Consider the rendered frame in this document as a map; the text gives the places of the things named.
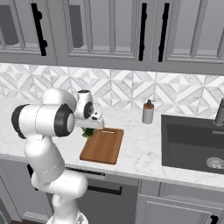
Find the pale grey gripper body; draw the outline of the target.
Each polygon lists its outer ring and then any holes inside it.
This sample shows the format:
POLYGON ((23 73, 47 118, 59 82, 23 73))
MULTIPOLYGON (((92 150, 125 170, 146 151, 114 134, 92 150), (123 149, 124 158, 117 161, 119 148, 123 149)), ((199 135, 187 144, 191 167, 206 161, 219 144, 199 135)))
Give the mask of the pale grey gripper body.
POLYGON ((99 129, 105 126, 104 120, 101 118, 100 120, 93 120, 93 119, 76 119, 75 126, 81 128, 89 128, 89 129, 99 129))

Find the green sponge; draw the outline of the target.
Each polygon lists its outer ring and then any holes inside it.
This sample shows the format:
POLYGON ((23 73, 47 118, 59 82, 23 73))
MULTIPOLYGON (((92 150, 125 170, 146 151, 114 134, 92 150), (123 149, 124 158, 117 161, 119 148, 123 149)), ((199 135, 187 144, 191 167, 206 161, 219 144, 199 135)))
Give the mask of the green sponge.
POLYGON ((91 138, 93 134, 96 132, 96 129, 83 128, 82 136, 86 138, 91 138))

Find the brown wooden cutting board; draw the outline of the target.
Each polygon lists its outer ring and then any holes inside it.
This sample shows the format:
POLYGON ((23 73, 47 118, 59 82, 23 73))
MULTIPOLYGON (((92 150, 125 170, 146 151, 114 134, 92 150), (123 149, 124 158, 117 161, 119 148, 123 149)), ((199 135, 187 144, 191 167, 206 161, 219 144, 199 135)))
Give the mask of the brown wooden cutting board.
POLYGON ((123 140, 122 129, 98 129, 80 154, 80 160, 115 165, 123 140))

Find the grey soap dispenser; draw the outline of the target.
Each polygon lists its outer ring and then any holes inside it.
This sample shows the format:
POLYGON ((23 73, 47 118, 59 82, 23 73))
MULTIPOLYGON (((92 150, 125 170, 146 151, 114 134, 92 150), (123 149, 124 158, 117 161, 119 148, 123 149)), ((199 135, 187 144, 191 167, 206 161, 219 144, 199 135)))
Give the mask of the grey soap dispenser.
POLYGON ((152 103, 152 100, 148 100, 143 105, 142 122, 145 124, 151 124, 153 120, 153 114, 154 114, 154 104, 152 103))

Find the grey glass cupboard door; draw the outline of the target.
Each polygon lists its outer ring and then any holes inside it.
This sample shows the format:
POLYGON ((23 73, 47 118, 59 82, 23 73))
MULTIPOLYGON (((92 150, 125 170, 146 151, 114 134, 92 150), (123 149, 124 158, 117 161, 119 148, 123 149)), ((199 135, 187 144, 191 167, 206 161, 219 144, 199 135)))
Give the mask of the grey glass cupboard door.
POLYGON ((139 39, 144 0, 59 0, 69 67, 141 68, 139 39))
POLYGON ((224 75, 224 0, 157 0, 151 69, 224 75), (158 62, 165 3, 169 17, 164 57, 158 62))
POLYGON ((0 0, 0 62, 57 64, 47 0, 0 0), (32 4, 42 13, 40 23, 47 42, 46 56, 39 49, 32 4))

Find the grey dishwasher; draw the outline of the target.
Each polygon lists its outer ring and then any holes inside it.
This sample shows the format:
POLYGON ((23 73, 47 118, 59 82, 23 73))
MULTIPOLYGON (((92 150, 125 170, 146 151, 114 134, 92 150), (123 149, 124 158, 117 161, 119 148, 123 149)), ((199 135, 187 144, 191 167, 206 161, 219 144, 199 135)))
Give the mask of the grey dishwasher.
POLYGON ((87 190, 81 198, 77 199, 78 207, 87 217, 89 224, 135 224, 137 178, 74 168, 69 170, 85 175, 89 186, 115 190, 122 187, 122 195, 87 190))

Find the dark grey sink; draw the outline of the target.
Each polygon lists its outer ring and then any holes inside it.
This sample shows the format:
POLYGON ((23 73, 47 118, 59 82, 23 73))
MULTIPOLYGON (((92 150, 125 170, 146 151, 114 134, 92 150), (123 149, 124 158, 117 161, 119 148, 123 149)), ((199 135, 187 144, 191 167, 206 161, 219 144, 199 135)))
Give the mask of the dark grey sink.
POLYGON ((224 125, 214 120, 161 115, 162 166, 224 175, 224 125))

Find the grey base cupboard door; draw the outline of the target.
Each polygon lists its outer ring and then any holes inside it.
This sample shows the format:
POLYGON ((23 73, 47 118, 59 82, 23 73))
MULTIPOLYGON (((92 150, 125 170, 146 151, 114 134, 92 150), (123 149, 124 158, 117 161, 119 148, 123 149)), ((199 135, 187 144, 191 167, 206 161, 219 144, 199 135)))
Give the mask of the grey base cupboard door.
POLYGON ((222 208, 138 195, 136 224, 211 224, 211 215, 224 224, 222 208))
POLYGON ((53 212, 46 194, 32 186, 27 163, 0 158, 0 174, 21 219, 47 223, 53 212))

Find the grey false drawer front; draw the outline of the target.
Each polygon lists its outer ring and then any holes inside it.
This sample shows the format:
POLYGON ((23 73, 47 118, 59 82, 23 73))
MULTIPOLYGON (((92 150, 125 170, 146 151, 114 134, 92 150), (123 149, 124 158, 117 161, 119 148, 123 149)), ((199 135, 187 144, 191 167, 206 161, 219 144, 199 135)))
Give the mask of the grey false drawer front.
POLYGON ((224 192, 143 179, 141 194, 224 209, 224 192))

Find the dark grey tap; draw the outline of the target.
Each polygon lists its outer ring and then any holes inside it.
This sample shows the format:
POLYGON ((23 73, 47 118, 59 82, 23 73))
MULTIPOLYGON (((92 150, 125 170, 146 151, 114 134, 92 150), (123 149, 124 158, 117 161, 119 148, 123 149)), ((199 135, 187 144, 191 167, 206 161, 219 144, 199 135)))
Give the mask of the dark grey tap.
POLYGON ((222 126, 223 121, 224 121, 224 97, 220 101, 220 106, 218 108, 218 111, 213 123, 217 126, 222 126))

